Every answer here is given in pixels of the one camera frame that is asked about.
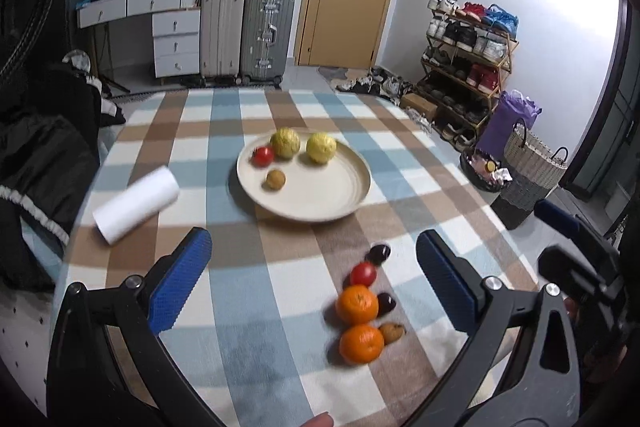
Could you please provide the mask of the person's right hand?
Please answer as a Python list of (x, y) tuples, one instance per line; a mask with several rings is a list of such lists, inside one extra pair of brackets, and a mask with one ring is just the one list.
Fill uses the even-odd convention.
[(328, 412), (323, 412), (309, 421), (305, 421), (300, 427), (333, 427), (334, 419)]

